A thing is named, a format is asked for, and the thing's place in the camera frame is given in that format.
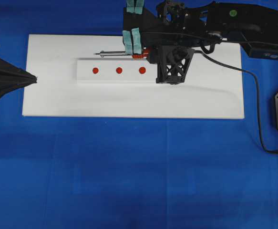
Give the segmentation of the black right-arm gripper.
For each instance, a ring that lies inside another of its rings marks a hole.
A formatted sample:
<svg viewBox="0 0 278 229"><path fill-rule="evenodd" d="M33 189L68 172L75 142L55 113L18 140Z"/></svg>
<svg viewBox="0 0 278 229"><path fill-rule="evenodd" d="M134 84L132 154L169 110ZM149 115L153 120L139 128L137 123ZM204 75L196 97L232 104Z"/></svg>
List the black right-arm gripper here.
<svg viewBox="0 0 278 229"><path fill-rule="evenodd" d="M124 54L134 60L158 63L158 45L190 48L215 46L215 36L206 28L211 2L188 8L183 2L164 0L156 6L157 15L144 7L144 0L126 0L123 14Z"/></svg>

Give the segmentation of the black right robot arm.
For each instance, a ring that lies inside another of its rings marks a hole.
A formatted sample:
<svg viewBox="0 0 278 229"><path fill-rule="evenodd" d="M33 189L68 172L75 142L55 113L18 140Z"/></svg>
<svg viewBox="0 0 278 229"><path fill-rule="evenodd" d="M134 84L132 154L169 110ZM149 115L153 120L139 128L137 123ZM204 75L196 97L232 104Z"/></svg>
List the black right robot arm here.
<svg viewBox="0 0 278 229"><path fill-rule="evenodd" d="M165 0L150 12L142 0L124 7L123 44L127 54L158 45L199 47L211 54L217 44L241 45L251 58L278 60L278 10L254 4L211 2L188 8Z"/></svg>

